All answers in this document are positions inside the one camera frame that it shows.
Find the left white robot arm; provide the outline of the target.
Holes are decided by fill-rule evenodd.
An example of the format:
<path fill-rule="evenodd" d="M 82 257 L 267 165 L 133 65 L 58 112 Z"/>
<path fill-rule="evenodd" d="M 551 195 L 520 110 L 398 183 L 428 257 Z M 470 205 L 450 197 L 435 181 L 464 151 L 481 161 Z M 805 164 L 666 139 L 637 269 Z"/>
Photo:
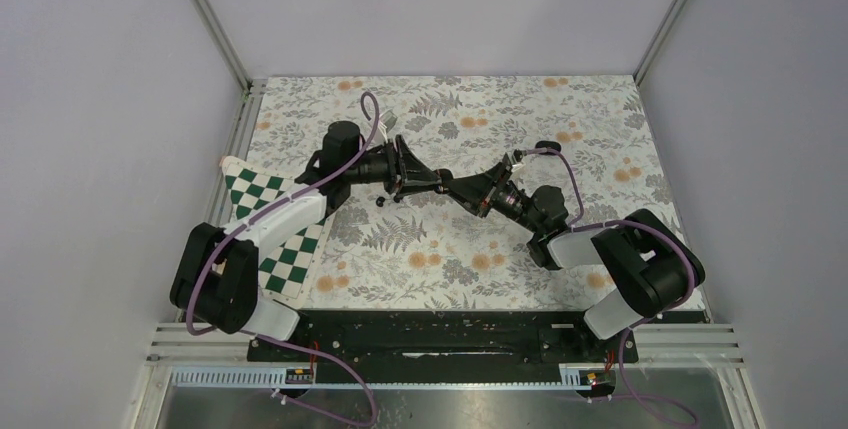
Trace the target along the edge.
<path fill-rule="evenodd" d="M 401 198 L 435 191 L 443 173 L 427 168 L 400 138 L 370 148 L 357 124 L 329 125 L 322 141 L 295 180 L 274 201 L 224 227 L 201 223 L 189 234 L 169 300 L 227 334 L 271 337 L 288 360 L 309 350 L 310 334 L 299 313 L 259 287 L 259 266 L 293 236 L 338 210 L 354 184 L 380 183 Z"/>

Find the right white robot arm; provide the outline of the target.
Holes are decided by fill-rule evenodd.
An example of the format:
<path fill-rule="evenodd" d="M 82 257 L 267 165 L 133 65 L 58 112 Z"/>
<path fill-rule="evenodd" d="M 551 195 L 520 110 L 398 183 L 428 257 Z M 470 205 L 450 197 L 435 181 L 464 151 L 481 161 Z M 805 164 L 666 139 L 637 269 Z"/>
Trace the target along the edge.
<path fill-rule="evenodd" d="M 438 170 L 439 190 L 468 212 L 484 218 L 496 211 L 529 230 L 534 263 L 557 271 L 601 265 L 614 289 L 587 309 L 573 335 L 575 351 L 597 361 L 613 337 L 686 302 L 703 283 L 705 270 L 692 251 L 647 209 L 622 220 L 579 226 L 568 219 L 561 188 L 542 185 L 527 194 L 512 182 L 504 159 L 472 176 Z"/>

